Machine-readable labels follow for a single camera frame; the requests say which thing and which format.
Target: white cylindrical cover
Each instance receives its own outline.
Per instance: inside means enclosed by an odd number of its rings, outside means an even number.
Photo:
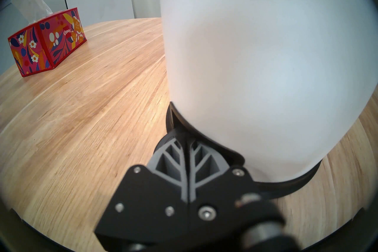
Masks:
[[[378,83],[372,0],[161,0],[171,101],[260,182],[299,177]]]

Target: wooden table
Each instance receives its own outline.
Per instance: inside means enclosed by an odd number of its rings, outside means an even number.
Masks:
[[[98,23],[52,71],[0,77],[0,182],[9,208],[75,251],[103,251],[93,230],[126,170],[166,133],[159,18]],[[303,246],[368,204],[377,182],[378,89],[315,177],[276,200]]]

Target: white tissue paper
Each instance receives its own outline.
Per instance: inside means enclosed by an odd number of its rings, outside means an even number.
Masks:
[[[43,0],[11,0],[11,3],[29,21],[29,24],[53,13]]]

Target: gray ribbed support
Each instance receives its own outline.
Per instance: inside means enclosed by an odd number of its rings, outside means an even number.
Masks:
[[[169,140],[155,151],[146,167],[176,186],[181,192],[181,200],[188,202],[188,179],[184,151],[176,138]]]
[[[196,199],[196,189],[229,169],[223,156],[211,147],[194,141],[190,148],[189,201]]]

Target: tissue box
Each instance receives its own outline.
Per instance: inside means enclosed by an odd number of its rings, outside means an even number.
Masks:
[[[78,9],[59,11],[8,38],[22,77],[54,69],[86,41]]]

